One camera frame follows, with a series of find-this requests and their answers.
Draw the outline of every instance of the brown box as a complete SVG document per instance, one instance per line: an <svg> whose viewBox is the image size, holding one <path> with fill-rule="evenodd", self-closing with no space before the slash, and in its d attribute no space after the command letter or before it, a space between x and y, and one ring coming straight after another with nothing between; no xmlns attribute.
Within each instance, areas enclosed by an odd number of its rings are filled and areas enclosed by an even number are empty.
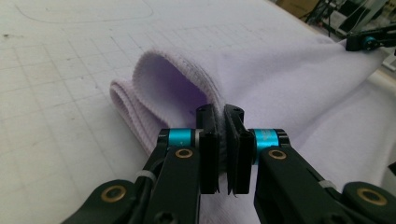
<svg viewBox="0 0 396 224"><path fill-rule="evenodd" d="M278 0L276 4L297 18L309 14L317 5L318 0Z"/></svg>

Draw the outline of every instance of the zip tie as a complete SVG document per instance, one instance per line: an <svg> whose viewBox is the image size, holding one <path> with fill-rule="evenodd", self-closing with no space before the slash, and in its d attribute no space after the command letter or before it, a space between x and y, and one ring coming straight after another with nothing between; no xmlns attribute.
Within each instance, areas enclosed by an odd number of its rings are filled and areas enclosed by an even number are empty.
<svg viewBox="0 0 396 224"><path fill-rule="evenodd" d="M321 180L318 183L324 189L328 189L328 188L337 189L337 187L334 185L334 183L330 180Z"/></svg>
<svg viewBox="0 0 396 224"><path fill-rule="evenodd" d="M148 170L138 171L136 173L136 176L137 177L139 177L139 176L147 177L152 181L153 184L155 184L155 182L157 182L157 176L155 176L154 173L152 173L151 171L148 171Z"/></svg>

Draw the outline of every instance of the blue gripper joint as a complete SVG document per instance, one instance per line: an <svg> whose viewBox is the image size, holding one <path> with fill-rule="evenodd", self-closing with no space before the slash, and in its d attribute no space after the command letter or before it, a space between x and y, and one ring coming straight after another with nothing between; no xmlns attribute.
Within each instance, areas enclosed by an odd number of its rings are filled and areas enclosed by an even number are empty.
<svg viewBox="0 0 396 224"><path fill-rule="evenodd" d="M169 130L169 147L192 147L191 129L170 129Z"/></svg>
<svg viewBox="0 0 396 224"><path fill-rule="evenodd" d="M274 129L253 129L256 136L256 160L254 164L259 164L260 153L268 147L279 147L279 140Z"/></svg>

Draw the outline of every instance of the white towel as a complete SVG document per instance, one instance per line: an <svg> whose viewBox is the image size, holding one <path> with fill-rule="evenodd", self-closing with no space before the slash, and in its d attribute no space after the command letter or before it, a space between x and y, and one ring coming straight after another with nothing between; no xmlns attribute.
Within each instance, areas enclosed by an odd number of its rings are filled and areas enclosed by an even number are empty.
<svg viewBox="0 0 396 224"><path fill-rule="evenodd" d="M152 49L132 79L114 80L116 108L150 153L161 128L194 128L195 108L242 107L247 128L281 128L291 144L339 188L362 180L379 184L395 146L396 104L366 78L379 51L347 52L321 35L256 49ZM202 223L258 223L249 195L203 195Z"/></svg>

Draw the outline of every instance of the brass ring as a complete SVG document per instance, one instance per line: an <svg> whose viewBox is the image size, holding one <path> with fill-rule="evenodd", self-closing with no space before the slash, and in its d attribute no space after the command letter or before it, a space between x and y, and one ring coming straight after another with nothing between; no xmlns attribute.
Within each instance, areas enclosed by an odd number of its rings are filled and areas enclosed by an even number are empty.
<svg viewBox="0 0 396 224"><path fill-rule="evenodd" d="M118 192L118 194L115 195L114 197L108 196L107 194L108 194L111 190L114 190L114 189L117 189L117 190L119 190L120 192ZM125 188L124 186L121 186L121 185L114 185L114 186L108 187L107 189L103 190L103 191L102 191L101 198L102 198L102 200L103 200L104 202L107 202L107 203L115 203L115 202L121 200L121 199L125 196L125 194L126 194L126 188Z"/></svg>
<svg viewBox="0 0 396 224"><path fill-rule="evenodd" d="M280 151L280 150L270 150L268 152L268 155L270 155L270 157L272 157L276 160L285 160L288 157L288 156L286 156L286 153L284 153L283 151Z"/></svg>
<svg viewBox="0 0 396 224"><path fill-rule="evenodd" d="M368 197L365 193L374 194L374 196L377 197L377 198L376 199L372 199L372 198ZM358 195L364 201L366 201L368 203L373 203L373 204L378 205L378 206L384 206L384 205L386 205L388 203L388 200L382 194L380 194L377 191L372 190L372 189L360 188L360 189L358 189Z"/></svg>
<svg viewBox="0 0 396 224"><path fill-rule="evenodd" d="M181 159L186 159L192 156L192 151L186 148L182 148L176 151L176 156Z"/></svg>

